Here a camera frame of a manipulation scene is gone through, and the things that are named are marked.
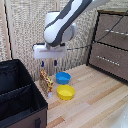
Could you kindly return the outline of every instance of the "cable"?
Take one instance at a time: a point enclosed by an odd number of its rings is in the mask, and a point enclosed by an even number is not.
[[[117,23],[107,32],[107,34],[105,34],[103,37],[101,37],[99,40],[89,44],[89,45],[86,45],[86,46],[83,46],[83,47],[79,47],[79,48],[73,48],[73,49],[67,49],[67,50],[75,50],[75,49],[81,49],[81,48],[86,48],[86,47],[89,47],[91,45],[93,45],[94,43],[97,43],[99,42],[100,40],[102,40],[104,37],[106,37],[116,26],[117,24],[119,24],[119,22],[124,18],[124,16],[128,13],[128,10],[123,14],[123,16],[117,21]]]

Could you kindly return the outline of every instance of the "yellow bowl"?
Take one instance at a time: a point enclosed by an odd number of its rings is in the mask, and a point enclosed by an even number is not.
[[[75,89],[69,85],[60,85],[57,88],[58,97],[62,100],[71,100],[75,94]]]

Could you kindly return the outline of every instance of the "drawer handle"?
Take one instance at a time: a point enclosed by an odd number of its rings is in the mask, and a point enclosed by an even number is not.
[[[115,31],[110,31],[111,33],[115,33],[115,34],[120,34],[120,35],[125,35],[128,36],[128,34],[125,33],[120,33],[120,32],[115,32]]]
[[[104,58],[104,57],[101,57],[101,56],[96,56],[97,58],[99,58],[99,59],[102,59],[102,60],[104,60],[104,61],[107,61],[107,62],[109,62],[109,63],[112,63],[112,64],[114,64],[114,65],[116,65],[116,66],[120,66],[120,64],[117,62],[113,62],[113,61],[111,61],[111,60],[108,60],[108,59],[106,59],[106,58]]]

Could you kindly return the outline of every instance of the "blue bowl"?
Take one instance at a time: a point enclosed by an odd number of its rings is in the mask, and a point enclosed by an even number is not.
[[[65,72],[59,72],[56,74],[56,81],[59,84],[68,84],[71,76]]]

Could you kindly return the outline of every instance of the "wooden object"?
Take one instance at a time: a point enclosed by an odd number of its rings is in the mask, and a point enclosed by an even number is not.
[[[8,29],[7,29],[7,21],[6,21],[4,0],[0,0],[0,15],[1,15],[1,19],[2,19],[3,36],[4,36],[4,39],[5,39],[7,59],[11,60],[11,51],[10,51],[9,38],[8,38]]]
[[[71,75],[69,85],[74,87],[75,95],[70,101],[63,101],[57,96],[55,76],[53,97],[47,99],[47,128],[110,128],[122,113],[128,102],[128,86],[110,76],[86,66],[66,71]]]
[[[98,10],[93,41],[98,41],[120,20],[127,9]],[[92,45],[89,64],[122,81],[128,81],[128,15],[102,40]]]

